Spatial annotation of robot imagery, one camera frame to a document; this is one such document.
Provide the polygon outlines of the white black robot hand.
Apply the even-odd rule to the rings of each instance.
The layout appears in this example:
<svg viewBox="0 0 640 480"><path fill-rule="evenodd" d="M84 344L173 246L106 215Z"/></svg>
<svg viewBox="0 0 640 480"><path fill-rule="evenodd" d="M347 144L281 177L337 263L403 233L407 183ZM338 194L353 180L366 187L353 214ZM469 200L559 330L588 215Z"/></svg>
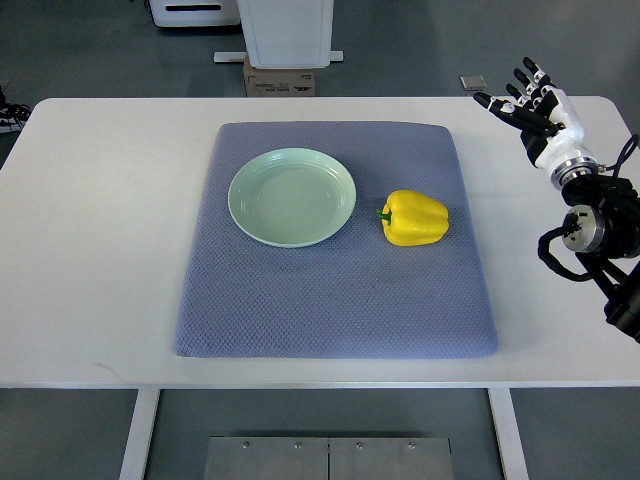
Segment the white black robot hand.
<svg viewBox="0 0 640 480"><path fill-rule="evenodd" d="M508 84L510 97L477 92L473 99L496 118L520 131L527 158L546 173L558 190L582 175L595 174L595 158L584 145L584 128L565 92L528 57L514 77L521 86Z"/></svg>

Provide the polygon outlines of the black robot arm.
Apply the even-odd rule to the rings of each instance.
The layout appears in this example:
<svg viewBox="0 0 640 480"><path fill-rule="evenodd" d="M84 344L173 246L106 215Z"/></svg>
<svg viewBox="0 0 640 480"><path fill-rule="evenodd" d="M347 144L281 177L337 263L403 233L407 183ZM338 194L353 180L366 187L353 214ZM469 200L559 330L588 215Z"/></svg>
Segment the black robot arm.
<svg viewBox="0 0 640 480"><path fill-rule="evenodd" d="M619 176L638 148L639 136L633 134L610 166L588 157L560 163L551 180L569 210L560 226L540 237L537 249L555 274L573 282L594 281L607 298L607 323L634 340L639 339L639 268L625 273L613 261L639 257L639 194L630 180ZM583 273L569 270L551 253L557 238L575 254Z"/></svg>

